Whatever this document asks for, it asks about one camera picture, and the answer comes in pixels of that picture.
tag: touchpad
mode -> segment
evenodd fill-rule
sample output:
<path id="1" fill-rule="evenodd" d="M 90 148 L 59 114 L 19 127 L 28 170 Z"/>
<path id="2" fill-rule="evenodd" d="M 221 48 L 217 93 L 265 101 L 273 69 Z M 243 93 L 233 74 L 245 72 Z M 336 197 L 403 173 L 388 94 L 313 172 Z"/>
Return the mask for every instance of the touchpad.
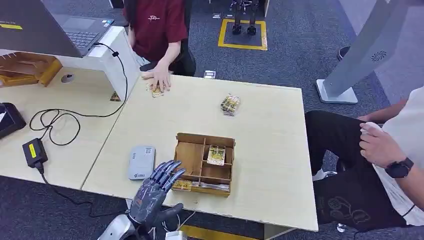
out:
<path id="1" fill-rule="evenodd" d="M 64 24 L 64 28 L 70 29 L 88 29 L 96 20 L 86 18 L 69 18 Z"/>

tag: white kiosk stand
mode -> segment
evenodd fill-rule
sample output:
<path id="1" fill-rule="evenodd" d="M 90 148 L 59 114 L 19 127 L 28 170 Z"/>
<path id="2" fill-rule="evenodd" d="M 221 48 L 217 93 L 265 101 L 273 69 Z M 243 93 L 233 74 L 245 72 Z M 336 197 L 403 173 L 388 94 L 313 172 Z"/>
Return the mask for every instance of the white kiosk stand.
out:
<path id="1" fill-rule="evenodd" d="M 403 0 L 377 0 L 341 62 L 326 79 L 316 80 L 323 103 L 358 103 L 352 86 L 393 56 L 407 11 Z"/>

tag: maroon t-shirt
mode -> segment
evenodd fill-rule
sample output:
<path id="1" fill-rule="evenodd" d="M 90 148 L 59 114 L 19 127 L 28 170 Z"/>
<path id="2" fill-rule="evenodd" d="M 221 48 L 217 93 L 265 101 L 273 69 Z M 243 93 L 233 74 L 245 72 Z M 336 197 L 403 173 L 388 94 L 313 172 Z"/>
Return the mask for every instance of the maroon t-shirt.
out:
<path id="1" fill-rule="evenodd" d="M 168 49 L 188 37 L 183 0 L 138 0 L 134 52 L 149 61 L 159 61 Z"/>

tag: wristwatch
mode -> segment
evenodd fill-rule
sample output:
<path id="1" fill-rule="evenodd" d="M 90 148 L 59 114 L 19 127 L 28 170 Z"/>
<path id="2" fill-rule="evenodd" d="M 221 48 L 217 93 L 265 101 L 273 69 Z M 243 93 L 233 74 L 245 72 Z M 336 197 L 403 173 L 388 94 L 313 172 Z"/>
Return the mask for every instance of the wristwatch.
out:
<path id="1" fill-rule="evenodd" d="M 408 176 L 413 165 L 414 162 L 409 158 L 406 158 L 403 161 L 395 161 L 391 163 L 389 166 L 387 166 L 385 172 L 394 179 L 402 179 Z"/>

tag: robotic hand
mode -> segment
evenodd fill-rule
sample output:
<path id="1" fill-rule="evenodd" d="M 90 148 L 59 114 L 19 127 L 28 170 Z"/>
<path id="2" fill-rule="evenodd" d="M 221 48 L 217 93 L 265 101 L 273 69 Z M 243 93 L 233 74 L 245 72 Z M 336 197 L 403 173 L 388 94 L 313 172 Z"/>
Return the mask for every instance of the robotic hand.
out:
<path id="1" fill-rule="evenodd" d="M 148 231 L 152 227 L 177 215 L 183 209 L 182 203 L 165 211 L 161 211 L 161 206 L 174 182 L 186 171 L 181 168 L 171 176 L 179 165 L 181 161 L 170 160 L 161 163 L 150 177 L 143 181 L 132 200 L 129 213 L 115 217 L 97 240 L 125 240 L 133 236 L 140 238 L 140 235 L 150 239 Z"/>

